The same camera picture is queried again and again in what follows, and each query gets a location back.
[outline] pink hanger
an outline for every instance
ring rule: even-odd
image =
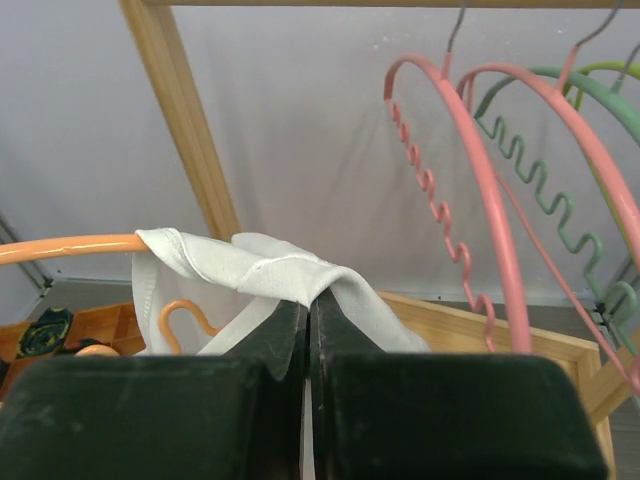
[[[515,352],[531,353],[531,335],[525,294],[521,282],[520,266],[518,264],[511,228],[502,203],[500,190],[498,189],[493,167],[489,161],[482,139],[476,130],[475,123],[448,78],[452,61],[453,41],[462,23],[465,10],[466,1],[460,9],[458,20],[449,37],[442,71],[438,70],[438,68],[425,57],[417,54],[403,55],[387,72],[384,86],[384,100],[396,123],[400,140],[405,145],[409,163],[415,168],[416,179],[418,180],[420,188],[427,192],[431,212],[438,223],[444,222],[445,245],[447,246],[449,255],[455,263],[458,263],[461,259],[463,261],[462,283],[469,304],[474,312],[479,311],[483,305],[485,307],[487,314],[485,340],[489,349],[494,351],[492,331],[495,324],[495,313],[493,304],[486,294],[480,294],[474,299],[469,284],[469,276],[471,274],[471,254],[469,249],[462,242],[454,247],[450,237],[451,213],[449,206],[446,202],[441,202],[438,206],[435,205],[435,178],[433,172],[429,168],[424,172],[422,171],[420,149],[416,144],[411,143],[409,125],[402,120],[401,110],[398,104],[391,101],[393,83],[398,69],[404,63],[416,65],[425,73],[442,97],[460,134],[480,189],[480,195],[487,215],[487,222],[498,261],[498,268],[500,270],[500,279],[504,291],[507,319],[511,333],[512,349]]]
[[[611,10],[603,24],[598,27],[598,29],[596,29],[593,33],[589,34],[573,46],[573,48],[569,52],[562,73],[560,74],[556,85],[549,85],[541,77],[538,77],[531,71],[517,65],[508,63],[490,63],[474,68],[471,71],[467,72],[458,83],[457,92],[460,95],[460,98],[464,99],[465,88],[468,87],[466,108],[470,113],[473,105],[473,87],[476,76],[482,72],[501,72],[520,80],[522,83],[534,90],[539,96],[541,96],[564,121],[569,130],[574,134],[580,147],[585,152],[585,155],[588,156],[593,162],[598,175],[602,179],[602,183],[611,196],[616,210],[619,212],[620,219],[628,235],[631,248],[633,250],[632,257],[635,259],[640,258],[637,256],[638,253],[640,253],[640,211],[638,210],[635,200],[633,199],[633,196],[629,191],[624,178],[620,174],[617,165],[610,157],[608,151],[606,150],[600,139],[597,137],[597,135],[593,132],[589,124],[580,116],[580,114],[571,106],[571,104],[567,102],[562,94],[564,84],[566,83],[571,68],[575,62],[578,50],[582,45],[584,45],[584,43],[594,38],[602,30],[604,30],[604,28],[606,28],[606,26],[613,20],[619,8],[620,1],[618,0],[616,7]],[[515,195],[511,192],[506,182],[497,173],[495,175],[502,188],[510,198],[512,204],[514,205],[518,216],[523,222],[525,229],[527,230],[530,238],[533,240],[538,252],[543,257],[545,263],[550,268],[556,280],[567,294],[567,297],[575,306],[586,326],[594,335],[616,369],[630,384],[634,393],[636,395],[640,395],[640,356],[635,359],[633,364],[628,369],[625,369],[615,351],[610,347],[602,333],[600,333],[598,328],[593,324],[593,320],[585,311],[584,307],[580,304],[578,299],[575,297],[566,280],[559,272],[550,256],[547,254],[546,250],[536,237],[535,232],[529,225],[526,215],[520,207]]]

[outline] white wall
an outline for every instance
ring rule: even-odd
[[[40,295],[17,265],[0,267],[0,325],[27,319]]]
[[[455,47],[452,78],[488,61],[559,65],[604,11],[471,9]],[[388,66],[416,51],[438,62],[451,9],[178,8],[176,16],[245,230],[289,240],[359,270],[376,287],[458,295],[460,268],[447,258],[382,103]],[[621,59],[637,43],[640,12],[623,11],[578,63]],[[499,76],[480,78],[482,92]],[[612,76],[604,75],[609,81]],[[640,108],[640,88],[624,93]],[[399,98],[451,202],[453,236],[474,255],[476,290],[500,285],[479,194],[441,101],[415,69],[400,72]],[[206,228],[125,23],[113,2],[0,0],[0,205],[23,236]],[[544,103],[522,86],[496,99],[524,134],[528,159],[552,170],[549,196],[576,199],[571,232],[598,231],[607,280],[623,243],[579,148]],[[585,116],[640,189],[638,148],[603,108]],[[512,165],[490,147],[572,287],[584,288],[586,255],[568,255],[558,216],[533,204]],[[531,301],[563,295],[514,218]],[[61,259],[70,277],[128,278],[121,256]]]

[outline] white cloth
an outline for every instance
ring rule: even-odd
[[[193,301],[212,326],[224,327],[209,337],[189,312],[174,311],[171,326],[183,351],[220,355],[269,317],[280,300],[310,308],[328,287],[347,318],[383,350],[429,350],[358,273],[288,242],[258,233],[239,233],[231,243],[172,228],[136,233],[150,249],[133,256],[133,299],[147,345],[143,354],[171,353],[158,317],[174,300]]]

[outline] wooden beam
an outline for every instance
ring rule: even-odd
[[[240,226],[171,7],[120,6],[209,230],[228,240]]]
[[[378,292],[402,322],[411,330],[423,332],[430,339],[431,346],[437,351],[449,352],[486,352],[484,329],[486,319],[483,315],[465,312],[456,308],[436,305],[421,300]],[[561,361],[576,362],[585,350],[598,351],[595,342],[562,335],[560,333],[531,329],[535,353]],[[508,323],[496,320],[494,343],[497,351],[511,351],[511,337]]]
[[[631,335],[631,341],[640,345],[640,328]],[[622,364],[629,367],[634,356],[626,348],[618,350]],[[615,366],[608,361],[584,384],[582,398],[593,423],[597,425],[631,396],[631,387],[624,381]]]
[[[460,0],[145,0],[150,5],[291,6],[291,7],[450,7]],[[612,8],[613,0],[472,0],[471,8]],[[626,0],[624,8],[640,8]]]
[[[576,385],[580,390],[580,397],[584,402],[584,389],[591,378],[600,370],[602,363],[600,362],[600,352],[588,350],[585,351],[577,362],[578,381]],[[609,467],[609,480],[615,480],[617,476],[616,461],[613,453],[613,441],[611,439],[611,425],[609,417],[605,417],[599,422],[595,418],[589,418],[593,431],[600,444],[602,455],[604,456],[607,466]]]

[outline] orange rod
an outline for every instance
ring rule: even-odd
[[[0,265],[92,253],[145,252],[147,250],[149,250],[147,246],[135,234],[48,238],[0,245]]]

